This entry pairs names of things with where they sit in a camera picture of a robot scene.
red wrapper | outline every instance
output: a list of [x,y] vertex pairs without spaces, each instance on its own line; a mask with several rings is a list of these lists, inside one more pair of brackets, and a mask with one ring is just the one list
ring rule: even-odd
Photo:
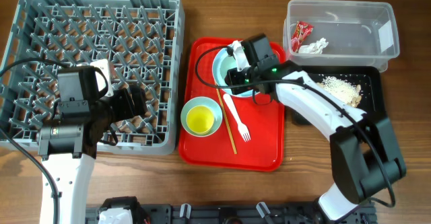
[[313,28],[314,26],[306,22],[296,22],[295,32],[290,41],[292,44],[292,51],[298,52],[302,42],[304,42],[305,38],[311,34]]

clear container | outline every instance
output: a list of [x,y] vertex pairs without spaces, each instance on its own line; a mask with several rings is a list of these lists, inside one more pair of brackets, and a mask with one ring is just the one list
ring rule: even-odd
[[[329,43],[323,54],[292,51],[290,39],[296,22],[314,29],[302,45],[321,38]],[[380,72],[388,60],[398,57],[398,30],[388,3],[362,1],[291,0],[284,21],[286,58],[299,65],[373,66]]]

yellow object in bowl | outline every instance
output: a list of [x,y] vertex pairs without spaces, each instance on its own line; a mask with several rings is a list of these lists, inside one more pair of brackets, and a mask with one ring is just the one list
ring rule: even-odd
[[214,124],[213,112],[206,106],[195,106],[186,117],[187,126],[197,135],[204,135]]

black container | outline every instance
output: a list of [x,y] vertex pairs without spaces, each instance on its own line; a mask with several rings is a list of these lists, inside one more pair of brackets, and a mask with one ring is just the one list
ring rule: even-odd
[[[361,85],[362,99],[357,108],[365,112],[386,112],[383,100],[383,87],[380,73],[375,67],[339,67],[339,66],[302,66],[316,83],[320,83],[328,76],[347,79],[352,85]],[[310,123],[293,110],[292,121],[299,125]]]

dish rack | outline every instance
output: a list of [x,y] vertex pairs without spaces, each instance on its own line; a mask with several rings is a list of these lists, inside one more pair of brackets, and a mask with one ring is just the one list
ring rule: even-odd
[[[71,65],[108,59],[113,89],[137,83],[148,111],[112,124],[118,145],[99,144],[98,150],[169,154],[176,145],[184,24],[181,0],[19,0],[0,69],[30,57]],[[2,78],[0,125],[29,151],[37,150],[36,133],[59,100],[58,70],[34,62]],[[13,149],[4,140],[0,146]]]

